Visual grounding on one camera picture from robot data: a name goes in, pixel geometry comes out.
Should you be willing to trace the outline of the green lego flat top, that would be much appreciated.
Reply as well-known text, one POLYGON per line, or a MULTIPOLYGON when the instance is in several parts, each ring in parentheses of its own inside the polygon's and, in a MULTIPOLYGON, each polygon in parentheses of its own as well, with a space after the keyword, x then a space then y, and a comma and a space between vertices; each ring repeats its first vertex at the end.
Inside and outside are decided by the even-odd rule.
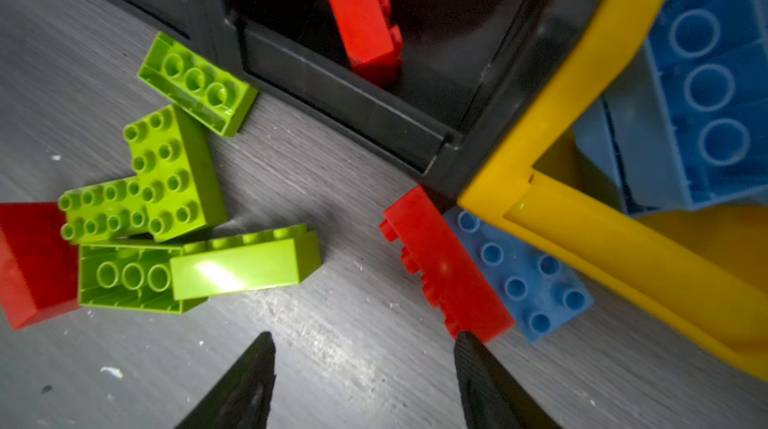
POLYGON ((234 137, 258 89, 170 36, 155 37, 137 77, 221 137, 234 137))

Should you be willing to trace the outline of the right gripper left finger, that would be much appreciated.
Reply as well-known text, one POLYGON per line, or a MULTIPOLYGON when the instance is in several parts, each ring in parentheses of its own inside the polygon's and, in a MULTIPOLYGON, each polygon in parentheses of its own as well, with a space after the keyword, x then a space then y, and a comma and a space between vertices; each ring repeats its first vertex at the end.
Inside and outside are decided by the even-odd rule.
POLYGON ((266 428, 276 348, 262 332, 176 428, 266 428))

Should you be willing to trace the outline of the green lego long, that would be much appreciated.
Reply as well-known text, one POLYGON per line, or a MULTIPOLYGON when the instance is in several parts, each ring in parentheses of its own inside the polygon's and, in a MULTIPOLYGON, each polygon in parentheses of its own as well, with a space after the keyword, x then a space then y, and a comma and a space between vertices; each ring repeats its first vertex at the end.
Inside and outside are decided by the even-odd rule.
POLYGON ((136 177, 66 191, 60 196, 58 207, 66 216, 60 235, 70 244, 148 232, 149 217, 136 177))

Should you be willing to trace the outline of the red lego cluster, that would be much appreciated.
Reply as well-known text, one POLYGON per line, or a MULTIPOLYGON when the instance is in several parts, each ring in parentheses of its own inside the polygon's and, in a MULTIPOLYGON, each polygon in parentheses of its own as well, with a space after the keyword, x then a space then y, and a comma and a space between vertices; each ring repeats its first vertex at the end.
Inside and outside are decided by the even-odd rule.
POLYGON ((390 22, 390 0, 329 0, 352 71, 380 87, 402 66, 402 34, 390 22))

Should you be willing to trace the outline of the green lego 2x4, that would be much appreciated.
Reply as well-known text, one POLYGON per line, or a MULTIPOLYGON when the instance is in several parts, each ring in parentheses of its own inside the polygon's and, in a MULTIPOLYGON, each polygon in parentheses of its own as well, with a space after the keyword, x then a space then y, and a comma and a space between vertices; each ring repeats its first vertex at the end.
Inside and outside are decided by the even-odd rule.
POLYGON ((165 242, 229 220, 207 129, 171 104, 123 130, 148 231, 165 242))

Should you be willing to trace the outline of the red lego small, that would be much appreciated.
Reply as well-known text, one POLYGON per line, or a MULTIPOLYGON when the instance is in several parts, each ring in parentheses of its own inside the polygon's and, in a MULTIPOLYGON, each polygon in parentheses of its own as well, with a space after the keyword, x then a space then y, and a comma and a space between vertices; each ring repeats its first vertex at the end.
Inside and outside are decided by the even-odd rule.
POLYGON ((13 330, 75 311, 78 248, 54 202, 1 205, 1 306, 13 330))

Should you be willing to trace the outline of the blue lego bottom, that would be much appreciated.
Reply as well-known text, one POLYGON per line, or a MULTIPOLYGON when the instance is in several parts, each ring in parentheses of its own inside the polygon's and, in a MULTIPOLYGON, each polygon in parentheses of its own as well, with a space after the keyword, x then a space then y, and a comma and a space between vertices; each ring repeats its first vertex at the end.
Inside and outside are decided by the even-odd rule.
POLYGON ((767 192, 767 0, 666 0, 574 123, 583 189, 631 217, 767 192))

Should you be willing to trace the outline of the red lego 2x4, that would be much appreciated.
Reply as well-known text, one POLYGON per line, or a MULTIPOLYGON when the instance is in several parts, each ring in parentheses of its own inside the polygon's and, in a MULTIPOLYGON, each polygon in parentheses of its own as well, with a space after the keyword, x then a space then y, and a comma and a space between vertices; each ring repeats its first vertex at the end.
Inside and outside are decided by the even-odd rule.
POLYGON ((400 260, 419 273, 427 302, 440 309, 452 337, 462 331, 487 343, 515 320, 486 281, 425 190, 417 186, 383 212, 388 242, 399 241, 400 260))

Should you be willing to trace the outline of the blue lego small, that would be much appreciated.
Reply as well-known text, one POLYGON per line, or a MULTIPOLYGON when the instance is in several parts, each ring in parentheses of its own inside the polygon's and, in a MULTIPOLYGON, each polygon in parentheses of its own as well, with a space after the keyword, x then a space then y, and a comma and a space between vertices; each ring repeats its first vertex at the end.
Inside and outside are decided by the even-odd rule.
POLYGON ((528 342, 539 341, 593 306, 575 271, 550 254, 458 206, 443 218, 528 342))

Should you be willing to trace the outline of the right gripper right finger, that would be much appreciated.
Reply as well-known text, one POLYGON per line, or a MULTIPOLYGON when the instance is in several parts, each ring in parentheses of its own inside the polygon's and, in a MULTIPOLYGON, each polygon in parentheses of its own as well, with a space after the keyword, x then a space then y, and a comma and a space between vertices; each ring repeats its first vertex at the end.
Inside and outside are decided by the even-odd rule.
POLYGON ((458 333, 454 359, 468 428, 560 428, 473 333, 458 333))

